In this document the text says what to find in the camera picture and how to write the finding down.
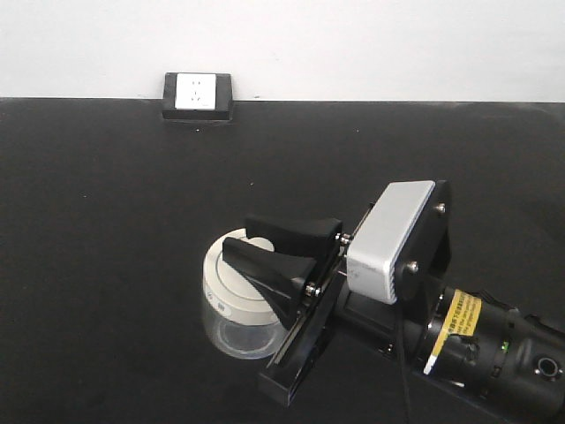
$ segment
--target black cable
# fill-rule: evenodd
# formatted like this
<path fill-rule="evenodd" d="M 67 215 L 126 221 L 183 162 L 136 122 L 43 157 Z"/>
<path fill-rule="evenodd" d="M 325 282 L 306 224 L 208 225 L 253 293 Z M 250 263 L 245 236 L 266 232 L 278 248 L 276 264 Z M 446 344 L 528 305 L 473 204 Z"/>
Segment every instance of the black cable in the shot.
<path fill-rule="evenodd" d="M 400 376 L 403 386 L 404 399 L 404 421 L 411 423 L 410 390 L 408 387 L 408 369 L 406 367 L 406 355 L 404 351 L 404 317 L 403 307 L 400 302 L 395 305 L 395 335 L 396 335 L 396 359 L 400 366 Z"/>
<path fill-rule="evenodd" d="M 469 294 L 471 296 L 475 296 L 476 298 L 483 299 L 486 303 L 490 303 L 491 305 L 501 307 L 502 309 L 504 309 L 506 311 L 509 311 L 511 309 L 516 309 L 516 307 L 513 307 L 512 305 L 509 305 L 508 303 L 504 303 L 504 302 L 498 300 L 488 290 L 485 290 L 485 289 L 483 289 L 481 291 L 472 291 Z"/>

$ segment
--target cable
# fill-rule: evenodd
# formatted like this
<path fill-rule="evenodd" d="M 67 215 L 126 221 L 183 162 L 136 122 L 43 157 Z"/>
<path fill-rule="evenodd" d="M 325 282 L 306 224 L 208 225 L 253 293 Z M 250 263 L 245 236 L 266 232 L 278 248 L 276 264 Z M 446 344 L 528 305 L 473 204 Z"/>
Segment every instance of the cable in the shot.
<path fill-rule="evenodd" d="M 408 369 L 406 367 L 406 356 L 404 351 L 404 317 L 403 307 L 400 302 L 395 305 L 395 335 L 396 335 L 396 358 L 400 366 L 400 376 L 403 385 L 404 422 L 411 424 L 411 402 L 408 387 Z"/>

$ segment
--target white wall socket plate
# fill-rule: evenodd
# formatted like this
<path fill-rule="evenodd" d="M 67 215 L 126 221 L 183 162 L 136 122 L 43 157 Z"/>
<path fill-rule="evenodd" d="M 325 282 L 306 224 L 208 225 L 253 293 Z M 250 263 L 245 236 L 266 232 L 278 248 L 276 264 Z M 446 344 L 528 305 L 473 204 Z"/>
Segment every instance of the white wall socket plate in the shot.
<path fill-rule="evenodd" d="M 215 109 L 215 73 L 179 73 L 175 108 L 182 110 Z"/>

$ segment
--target power socket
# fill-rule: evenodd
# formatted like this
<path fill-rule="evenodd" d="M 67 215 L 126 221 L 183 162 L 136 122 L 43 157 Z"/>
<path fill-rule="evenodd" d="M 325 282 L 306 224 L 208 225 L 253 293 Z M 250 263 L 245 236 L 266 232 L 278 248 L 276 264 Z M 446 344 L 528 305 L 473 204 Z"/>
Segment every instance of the power socket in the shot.
<path fill-rule="evenodd" d="M 231 76 L 226 73 L 167 73 L 162 101 L 165 119 L 230 120 L 233 109 Z"/>
<path fill-rule="evenodd" d="M 215 109 L 215 73 L 178 73 L 175 108 Z"/>

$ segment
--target yellow warning label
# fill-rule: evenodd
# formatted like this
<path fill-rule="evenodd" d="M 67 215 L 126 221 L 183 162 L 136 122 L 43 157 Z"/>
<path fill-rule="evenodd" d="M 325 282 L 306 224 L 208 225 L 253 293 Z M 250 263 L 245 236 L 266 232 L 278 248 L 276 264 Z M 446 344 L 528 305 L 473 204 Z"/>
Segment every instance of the yellow warning label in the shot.
<path fill-rule="evenodd" d="M 462 336 L 472 336 L 475 334 L 478 316 L 483 302 L 479 298 L 475 298 L 464 291 L 456 290 L 448 314 L 441 326 L 440 334 L 435 341 L 432 349 L 432 356 L 437 358 L 440 356 L 441 349 L 451 334 L 460 334 Z"/>

